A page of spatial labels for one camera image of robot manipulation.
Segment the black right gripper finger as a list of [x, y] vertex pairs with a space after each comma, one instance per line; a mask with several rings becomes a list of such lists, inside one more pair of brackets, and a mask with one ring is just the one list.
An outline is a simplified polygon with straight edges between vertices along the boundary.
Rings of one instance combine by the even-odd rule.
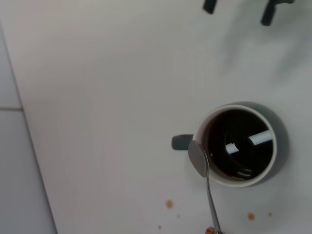
[[295, 0], [268, 0], [260, 23], [263, 26], [270, 26], [275, 15], [276, 6], [283, 3], [293, 4], [294, 1]]
[[203, 10], [209, 14], [213, 14], [215, 10], [217, 0], [204, 0]]

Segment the grey ceramic cup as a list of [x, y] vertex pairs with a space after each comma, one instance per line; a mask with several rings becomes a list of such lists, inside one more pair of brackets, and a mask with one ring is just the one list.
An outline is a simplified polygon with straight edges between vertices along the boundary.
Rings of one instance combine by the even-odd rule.
[[215, 108], [194, 134], [172, 137], [171, 146], [186, 151], [192, 140], [206, 151], [210, 179], [226, 187], [263, 183], [279, 173], [289, 156], [289, 136], [281, 118], [254, 102]]

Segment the pink handled metal spoon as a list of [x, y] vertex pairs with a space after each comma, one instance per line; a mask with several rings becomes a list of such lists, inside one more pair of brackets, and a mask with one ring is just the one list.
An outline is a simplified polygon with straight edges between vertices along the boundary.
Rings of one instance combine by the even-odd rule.
[[198, 141], [192, 140], [188, 147], [188, 156], [196, 171], [203, 178], [206, 179], [207, 197], [214, 225], [214, 234], [224, 234], [219, 224], [213, 197], [211, 194], [210, 179], [209, 179], [209, 163], [207, 154], [203, 149], [202, 145]]

